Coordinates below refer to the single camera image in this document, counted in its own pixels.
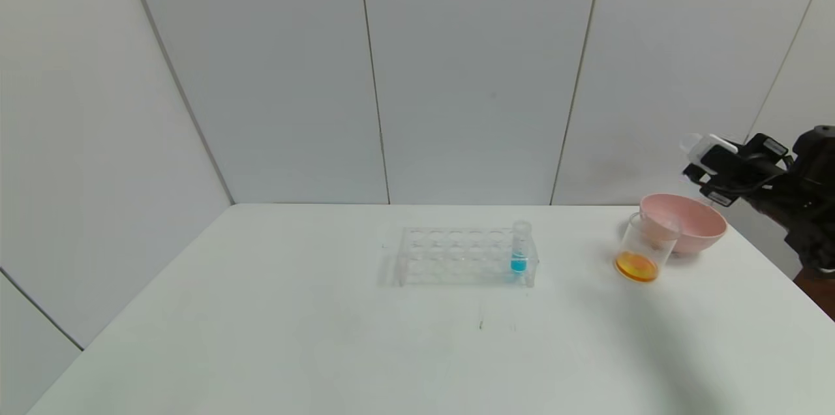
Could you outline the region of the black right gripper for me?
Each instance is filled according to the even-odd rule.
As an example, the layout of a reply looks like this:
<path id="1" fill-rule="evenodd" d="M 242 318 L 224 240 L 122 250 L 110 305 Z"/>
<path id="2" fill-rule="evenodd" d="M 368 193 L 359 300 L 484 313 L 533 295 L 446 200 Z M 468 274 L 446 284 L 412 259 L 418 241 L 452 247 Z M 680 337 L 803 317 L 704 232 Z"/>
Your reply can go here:
<path id="1" fill-rule="evenodd" d="M 737 199 L 763 204 L 776 198 L 775 188 L 785 182 L 787 169 L 780 167 L 789 150 L 771 136 L 756 134 L 745 144 L 718 135 L 699 136 L 699 165 L 689 163 L 681 174 L 700 184 L 699 192 L 722 206 Z"/>

